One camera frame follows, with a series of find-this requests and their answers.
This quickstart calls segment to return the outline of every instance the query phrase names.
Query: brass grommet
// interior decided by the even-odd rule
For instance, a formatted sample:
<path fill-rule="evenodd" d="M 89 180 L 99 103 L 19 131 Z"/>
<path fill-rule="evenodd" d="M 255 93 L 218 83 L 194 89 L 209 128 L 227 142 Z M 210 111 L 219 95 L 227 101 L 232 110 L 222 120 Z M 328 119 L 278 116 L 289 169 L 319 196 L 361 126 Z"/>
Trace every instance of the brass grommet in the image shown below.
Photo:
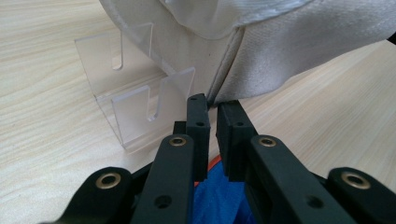
<path fill-rule="evenodd" d="M 99 189 L 112 189 L 121 182 L 121 176 L 117 173 L 107 173 L 99 176 L 96 187 Z"/>
<path fill-rule="evenodd" d="M 169 144 L 173 147 L 182 147 L 186 145 L 187 140 L 182 137 L 174 137 L 169 140 Z"/>
<path fill-rule="evenodd" d="M 341 178 L 348 185 L 357 189 L 369 189 L 371 187 L 371 184 L 368 180 L 366 180 L 363 176 L 355 173 L 343 172 L 341 174 Z"/>
<path fill-rule="evenodd" d="M 264 147 L 274 147 L 276 146 L 276 141 L 272 138 L 263 137 L 259 139 L 260 145 Z"/>

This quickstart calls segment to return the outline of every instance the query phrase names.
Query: light wood surface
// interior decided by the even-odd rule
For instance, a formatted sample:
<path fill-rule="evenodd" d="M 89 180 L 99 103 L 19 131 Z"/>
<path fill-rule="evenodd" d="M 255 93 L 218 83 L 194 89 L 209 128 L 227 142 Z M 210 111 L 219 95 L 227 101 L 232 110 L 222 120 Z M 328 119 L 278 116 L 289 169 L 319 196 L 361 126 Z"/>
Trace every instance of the light wood surface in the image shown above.
<path fill-rule="evenodd" d="M 55 220 L 94 171 L 155 156 L 123 150 L 78 57 L 74 39 L 114 28 L 97 1 L 0 1 L 0 223 Z M 242 104 L 309 170 L 349 166 L 396 191 L 395 59 L 376 43 Z"/>

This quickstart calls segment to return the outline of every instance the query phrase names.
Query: tabletop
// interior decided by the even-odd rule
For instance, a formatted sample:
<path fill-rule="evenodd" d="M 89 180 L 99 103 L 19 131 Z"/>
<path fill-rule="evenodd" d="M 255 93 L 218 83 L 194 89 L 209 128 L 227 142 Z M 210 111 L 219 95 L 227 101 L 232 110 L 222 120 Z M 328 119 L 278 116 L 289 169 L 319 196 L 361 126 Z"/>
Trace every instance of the tabletop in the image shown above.
<path fill-rule="evenodd" d="M 153 160 L 122 148 L 78 57 L 75 39 L 115 30 L 97 1 L 0 2 L 0 223 L 56 220 L 93 172 Z M 241 102 L 310 171 L 349 166 L 396 191 L 395 58 L 378 42 Z"/>

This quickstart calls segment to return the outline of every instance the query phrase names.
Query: cloth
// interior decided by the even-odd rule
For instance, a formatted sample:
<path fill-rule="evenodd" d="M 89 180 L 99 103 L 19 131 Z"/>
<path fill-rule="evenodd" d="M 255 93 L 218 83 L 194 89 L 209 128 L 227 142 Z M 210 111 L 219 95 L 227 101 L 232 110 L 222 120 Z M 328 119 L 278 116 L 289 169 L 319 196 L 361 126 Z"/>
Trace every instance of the cloth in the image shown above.
<path fill-rule="evenodd" d="M 207 180 L 195 187 L 193 223 L 255 223 L 243 182 L 229 182 L 221 161 L 209 170 Z"/>
<path fill-rule="evenodd" d="M 396 31 L 396 0 L 101 0 L 134 41 L 152 23 L 151 58 L 195 67 L 210 104 L 267 93 L 288 78 Z"/>

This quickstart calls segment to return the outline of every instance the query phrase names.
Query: wooden table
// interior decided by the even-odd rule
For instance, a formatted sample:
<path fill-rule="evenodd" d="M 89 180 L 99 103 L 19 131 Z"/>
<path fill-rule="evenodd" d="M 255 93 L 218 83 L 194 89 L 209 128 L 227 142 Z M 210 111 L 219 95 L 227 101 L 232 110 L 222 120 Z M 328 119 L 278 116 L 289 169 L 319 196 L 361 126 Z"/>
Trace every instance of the wooden table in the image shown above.
<path fill-rule="evenodd" d="M 0 223 L 55 220 L 94 171 L 133 172 L 155 156 L 124 151 L 78 57 L 74 39 L 114 29 L 97 1 L 0 2 Z M 395 58 L 376 43 L 242 103 L 311 171 L 354 167 L 395 191 Z"/>

